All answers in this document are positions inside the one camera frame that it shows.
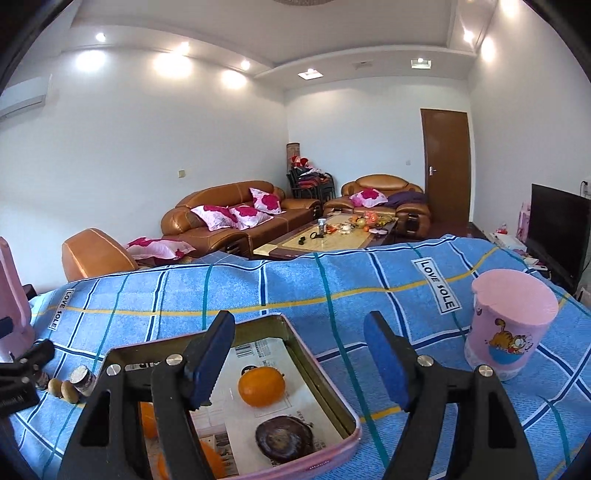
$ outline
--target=pink floral pillow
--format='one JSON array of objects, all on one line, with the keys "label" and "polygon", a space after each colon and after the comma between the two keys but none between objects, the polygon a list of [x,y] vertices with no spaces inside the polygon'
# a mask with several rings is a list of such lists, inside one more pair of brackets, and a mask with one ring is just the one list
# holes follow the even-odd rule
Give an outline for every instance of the pink floral pillow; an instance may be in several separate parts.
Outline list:
[{"label": "pink floral pillow", "polygon": [[375,189],[365,189],[349,197],[354,207],[371,208],[376,205],[382,205],[388,201],[386,195]]},{"label": "pink floral pillow", "polygon": [[281,213],[281,199],[274,193],[267,193],[251,188],[251,195],[255,203],[255,208],[259,212],[270,213],[272,215],[279,215]]},{"label": "pink floral pillow", "polygon": [[221,228],[238,228],[238,219],[230,212],[228,207],[200,205],[191,211],[206,223],[210,232]]},{"label": "pink floral pillow", "polygon": [[148,239],[144,236],[127,244],[127,252],[135,260],[160,258],[162,260],[180,260],[195,249],[182,240]]},{"label": "pink floral pillow", "polygon": [[254,226],[265,223],[272,220],[271,215],[267,215],[265,212],[260,212],[254,207],[248,205],[240,205],[238,207],[230,208],[230,212],[238,219],[238,229],[246,230]]}]

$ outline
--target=brown leather sofa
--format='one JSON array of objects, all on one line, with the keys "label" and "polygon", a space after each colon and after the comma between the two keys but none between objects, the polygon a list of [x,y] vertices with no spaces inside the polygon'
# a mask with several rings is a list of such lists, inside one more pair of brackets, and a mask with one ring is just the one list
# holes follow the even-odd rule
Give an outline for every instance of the brown leather sofa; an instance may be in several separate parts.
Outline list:
[{"label": "brown leather sofa", "polygon": [[363,213],[367,210],[378,213],[387,213],[398,217],[396,232],[411,238],[425,238],[431,226],[431,212],[427,205],[420,203],[404,203],[396,209],[376,206],[372,208],[354,207],[349,197],[363,189],[376,189],[386,197],[396,192],[415,190],[423,192],[423,189],[414,183],[409,183],[400,177],[387,174],[366,175],[355,181],[345,183],[340,190],[342,197],[329,200],[324,204],[324,214],[333,209],[352,210],[355,213]]},{"label": "brown leather sofa", "polygon": [[139,269],[122,245],[96,228],[82,230],[62,244],[61,264],[68,282]]},{"label": "brown leather sofa", "polygon": [[[205,223],[191,211],[199,205],[252,206],[251,187],[277,195],[285,213],[274,215],[273,220],[247,230],[224,228],[210,232]],[[160,226],[163,238],[183,240],[196,248],[199,255],[224,250],[250,257],[255,248],[311,222],[315,210],[320,213],[318,200],[286,199],[283,190],[267,181],[241,181],[187,195],[164,215]]]}]

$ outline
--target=blue gripper pad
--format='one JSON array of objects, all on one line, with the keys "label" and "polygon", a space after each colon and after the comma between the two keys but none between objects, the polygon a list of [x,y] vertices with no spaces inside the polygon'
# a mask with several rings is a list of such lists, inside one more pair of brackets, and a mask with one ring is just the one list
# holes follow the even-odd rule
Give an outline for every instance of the blue gripper pad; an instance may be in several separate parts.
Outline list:
[{"label": "blue gripper pad", "polygon": [[185,377],[193,381],[189,404],[198,409],[209,402],[223,363],[226,361],[234,334],[236,322],[227,311],[217,314],[201,340],[193,340],[184,351],[187,358]]},{"label": "blue gripper pad", "polygon": [[414,380],[416,352],[405,338],[394,334],[380,312],[365,316],[363,334],[390,400],[408,411],[414,401],[409,385]]}]

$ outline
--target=orange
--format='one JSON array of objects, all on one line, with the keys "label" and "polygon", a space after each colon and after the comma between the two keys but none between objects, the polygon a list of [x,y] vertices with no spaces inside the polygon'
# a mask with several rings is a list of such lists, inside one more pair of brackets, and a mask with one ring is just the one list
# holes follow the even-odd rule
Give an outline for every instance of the orange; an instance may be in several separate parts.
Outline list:
[{"label": "orange", "polygon": [[273,367],[253,368],[240,377],[238,393],[251,407],[266,407],[283,397],[285,380]]},{"label": "orange", "polygon": [[142,427],[144,428],[144,437],[155,439],[158,436],[156,428],[156,415],[154,406],[151,403],[139,402],[139,409],[142,413]]},{"label": "orange", "polygon": [[[201,448],[203,449],[203,453],[205,454],[209,468],[212,469],[213,476],[216,479],[224,478],[226,476],[226,467],[224,467],[220,454],[218,454],[205,442],[201,442]],[[168,469],[166,468],[166,461],[164,460],[164,455],[162,453],[158,455],[158,473],[160,473],[162,480],[170,480],[170,475],[168,474]]]}]

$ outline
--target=leather armchair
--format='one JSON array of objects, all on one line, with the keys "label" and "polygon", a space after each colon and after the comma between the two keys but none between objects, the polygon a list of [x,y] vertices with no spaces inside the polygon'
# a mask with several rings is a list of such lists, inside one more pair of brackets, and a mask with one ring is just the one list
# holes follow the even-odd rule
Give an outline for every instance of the leather armchair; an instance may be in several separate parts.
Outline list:
[{"label": "leather armchair", "polygon": [[96,228],[82,230],[62,244],[61,264],[68,282],[139,269],[122,245]]},{"label": "leather armchair", "polygon": [[427,205],[421,203],[404,203],[396,209],[377,206],[373,208],[354,207],[349,197],[363,189],[376,189],[382,192],[386,197],[396,192],[423,192],[423,189],[414,183],[387,174],[366,175],[355,181],[345,183],[341,188],[341,197],[329,200],[324,204],[324,214],[333,209],[350,210],[353,213],[373,212],[394,215],[398,218],[396,231],[400,235],[411,238],[425,238],[431,226],[431,212]]}]

